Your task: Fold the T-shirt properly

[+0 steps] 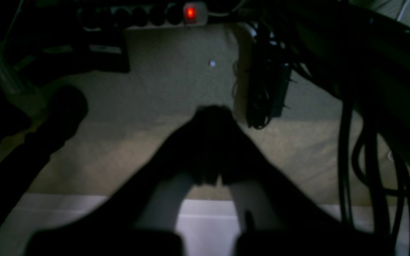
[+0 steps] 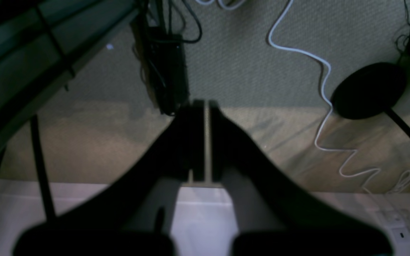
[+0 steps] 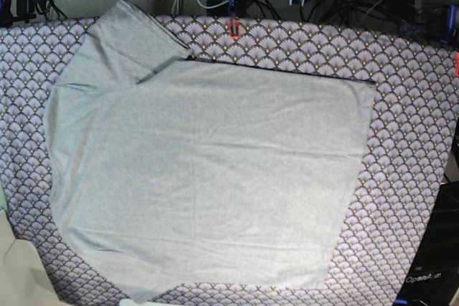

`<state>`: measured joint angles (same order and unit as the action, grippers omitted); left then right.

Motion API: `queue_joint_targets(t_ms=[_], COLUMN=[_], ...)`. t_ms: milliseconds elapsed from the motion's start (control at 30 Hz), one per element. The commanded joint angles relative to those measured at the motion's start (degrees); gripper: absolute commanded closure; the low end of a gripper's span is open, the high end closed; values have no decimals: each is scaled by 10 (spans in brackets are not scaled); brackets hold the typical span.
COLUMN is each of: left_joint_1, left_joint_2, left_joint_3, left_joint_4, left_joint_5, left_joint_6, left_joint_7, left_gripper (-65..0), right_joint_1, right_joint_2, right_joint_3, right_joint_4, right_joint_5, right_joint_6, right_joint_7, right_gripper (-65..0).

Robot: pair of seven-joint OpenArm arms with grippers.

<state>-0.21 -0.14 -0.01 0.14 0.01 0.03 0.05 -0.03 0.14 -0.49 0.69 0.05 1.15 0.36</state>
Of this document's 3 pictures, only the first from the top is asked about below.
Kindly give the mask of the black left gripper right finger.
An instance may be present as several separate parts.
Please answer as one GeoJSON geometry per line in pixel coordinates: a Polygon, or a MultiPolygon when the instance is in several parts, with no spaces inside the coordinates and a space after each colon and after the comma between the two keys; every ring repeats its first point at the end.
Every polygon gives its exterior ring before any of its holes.
{"type": "Polygon", "coordinates": [[[392,256],[389,235],[360,231],[312,202],[239,128],[212,107],[212,183],[229,187],[243,226],[239,256],[392,256]]]}

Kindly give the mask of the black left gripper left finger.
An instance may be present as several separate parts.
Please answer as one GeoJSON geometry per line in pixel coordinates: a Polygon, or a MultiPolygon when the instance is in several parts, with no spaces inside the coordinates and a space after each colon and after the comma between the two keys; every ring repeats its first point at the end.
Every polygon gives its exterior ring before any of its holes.
{"type": "Polygon", "coordinates": [[[195,185],[215,185],[222,170],[223,107],[200,107],[121,188],[68,225],[43,230],[28,256],[180,256],[174,229],[195,185]]]}

